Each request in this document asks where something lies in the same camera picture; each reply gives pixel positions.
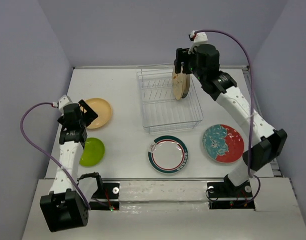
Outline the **plain yellow plate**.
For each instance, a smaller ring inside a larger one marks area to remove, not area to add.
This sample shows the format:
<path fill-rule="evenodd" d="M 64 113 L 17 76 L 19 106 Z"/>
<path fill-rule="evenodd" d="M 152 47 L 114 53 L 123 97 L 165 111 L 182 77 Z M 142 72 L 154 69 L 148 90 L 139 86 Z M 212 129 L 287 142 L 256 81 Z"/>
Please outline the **plain yellow plate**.
<path fill-rule="evenodd" d="M 102 98 L 90 98 L 85 102 L 94 110 L 98 117 L 87 127 L 88 130 L 98 129 L 107 124 L 112 117 L 112 107 Z"/>

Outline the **beige bird pattern plate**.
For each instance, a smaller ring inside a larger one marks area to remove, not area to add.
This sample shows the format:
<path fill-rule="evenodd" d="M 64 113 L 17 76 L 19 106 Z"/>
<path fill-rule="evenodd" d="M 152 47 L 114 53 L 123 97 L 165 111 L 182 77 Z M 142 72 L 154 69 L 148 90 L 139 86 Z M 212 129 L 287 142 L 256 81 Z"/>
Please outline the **beige bird pattern plate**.
<path fill-rule="evenodd" d="M 171 80 L 173 95 L 176 100 L 180 100 L 186 88 L 186 75 L 183 73 L 175 73 L 175 69 L 173 69 Z"/>

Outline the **lime green plate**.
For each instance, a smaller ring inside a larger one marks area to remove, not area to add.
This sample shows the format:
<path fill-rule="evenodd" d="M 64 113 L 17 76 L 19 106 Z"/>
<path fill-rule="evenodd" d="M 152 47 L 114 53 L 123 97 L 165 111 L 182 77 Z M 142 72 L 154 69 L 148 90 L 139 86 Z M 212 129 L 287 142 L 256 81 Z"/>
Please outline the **lime green plate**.
<path fill-rule="evenodd" d="M 104 143 L 95 137 L 87 138 L 79 164 L 83 167 L 93 167 L 100 163 L 105 154 Z"/>

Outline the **teal and red plate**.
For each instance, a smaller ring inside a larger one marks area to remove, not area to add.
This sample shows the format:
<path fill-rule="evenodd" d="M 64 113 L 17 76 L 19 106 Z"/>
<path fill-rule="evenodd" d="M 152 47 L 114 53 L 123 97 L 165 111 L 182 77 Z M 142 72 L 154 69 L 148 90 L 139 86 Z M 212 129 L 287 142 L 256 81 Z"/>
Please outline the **teal and red plate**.
<path fill-rule="evenodd" d="M 225 124 L 216 124 L 207 128 L 203 133 L 202 145 L 208 156 L 221 164 L 237 162 L 245 148 L 240 133 Z"/>

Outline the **white plate green red rim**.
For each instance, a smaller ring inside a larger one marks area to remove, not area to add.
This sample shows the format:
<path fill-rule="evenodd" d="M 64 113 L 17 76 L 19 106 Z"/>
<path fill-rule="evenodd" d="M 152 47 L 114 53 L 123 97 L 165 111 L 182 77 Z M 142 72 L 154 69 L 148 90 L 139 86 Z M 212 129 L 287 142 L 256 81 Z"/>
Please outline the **white plate green red rim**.
<path fill-rule="evenodd" d="M 182 140 L 172 135 L 162 135 L 149 144 L 147 158 L 157 172 L 173 175 L 186 166 L 189 153 Z"/>

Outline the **dark green lettered plate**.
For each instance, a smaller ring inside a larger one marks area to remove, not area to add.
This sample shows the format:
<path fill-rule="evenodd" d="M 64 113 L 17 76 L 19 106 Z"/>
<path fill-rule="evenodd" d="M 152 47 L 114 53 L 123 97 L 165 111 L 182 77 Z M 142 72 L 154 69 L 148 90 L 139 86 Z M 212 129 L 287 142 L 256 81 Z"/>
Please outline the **dark green lettered plate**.
<path fill-rule="evenodd" d="M 184 92 L 182 95 L 182 99 L 186 98 L 186 96 L 188 95 L 189 89 L 190 89 L 190 75 L 189 74 L 183 74 L 183 76 L 185 77 L 185 87 L 184 87 Z"/>

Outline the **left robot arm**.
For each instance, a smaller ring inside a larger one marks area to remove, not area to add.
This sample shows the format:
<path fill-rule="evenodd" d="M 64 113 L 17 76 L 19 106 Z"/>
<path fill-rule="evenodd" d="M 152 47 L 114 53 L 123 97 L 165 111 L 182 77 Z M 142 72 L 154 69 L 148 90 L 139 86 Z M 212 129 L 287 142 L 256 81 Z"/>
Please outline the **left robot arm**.
<path fill-rule="evenodd" d="M 51 232 L 84 227 L 92 198 L 108 210 L 117 194 L 103 179 L 147 179 L 157 170 L 153 152 L 157 143 L 140 130 L 139 91 L 126 69 L 74 70 L 70 87 L 96 93 L 94 99 L 59 100 L 58 155 L 53 184 L 40 199 Z"/>

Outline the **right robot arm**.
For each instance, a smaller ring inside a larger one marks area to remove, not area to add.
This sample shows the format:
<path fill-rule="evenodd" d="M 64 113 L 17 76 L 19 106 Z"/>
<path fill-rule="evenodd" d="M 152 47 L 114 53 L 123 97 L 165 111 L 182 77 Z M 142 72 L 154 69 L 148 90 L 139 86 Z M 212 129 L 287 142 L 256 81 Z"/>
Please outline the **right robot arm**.
<path fill-rule="evenodd" d="M 249 146 L 242 155 L 242 162 L 214 189 L 234 196 L 249 178 L 280 155 L 288 135 L 284 129 L 275 129 L 253 109 L 237 82 L 220 70 L 219 57 L 219 51 L 211 44 L 201 44 L 192 51 L 178 48 L 174 67 L 177 74 L 193 74 L 204 92 L 223 107 L 248 135 Z"/>

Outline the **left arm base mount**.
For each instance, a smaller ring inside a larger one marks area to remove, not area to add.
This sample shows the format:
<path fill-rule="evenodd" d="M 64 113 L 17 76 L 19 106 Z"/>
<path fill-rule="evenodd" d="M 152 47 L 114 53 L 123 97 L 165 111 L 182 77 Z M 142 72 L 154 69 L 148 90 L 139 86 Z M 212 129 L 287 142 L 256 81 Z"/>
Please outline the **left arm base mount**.
<path fill-rule="evenodd" d="M 120 182 L 104 181 L 103 189 L 98 189 L 92 196 L 91 210 L 97 211 L 118 211 L 120 193 Z"/>

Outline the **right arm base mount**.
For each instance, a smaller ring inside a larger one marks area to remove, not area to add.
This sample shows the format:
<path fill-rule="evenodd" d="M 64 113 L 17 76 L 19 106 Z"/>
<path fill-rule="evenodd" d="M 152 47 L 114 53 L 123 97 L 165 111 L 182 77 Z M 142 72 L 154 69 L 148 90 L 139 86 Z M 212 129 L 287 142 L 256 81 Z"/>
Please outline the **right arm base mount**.
<path fill-rule="evenodd" d="M 224 188 L 223 181 L 211 181 L 207 183 L 205 195 L 209 201 L 210 210 L 255 210 L 254 202 L 250 201 L 253 193 L 249 181 L 233 190 Z"/>

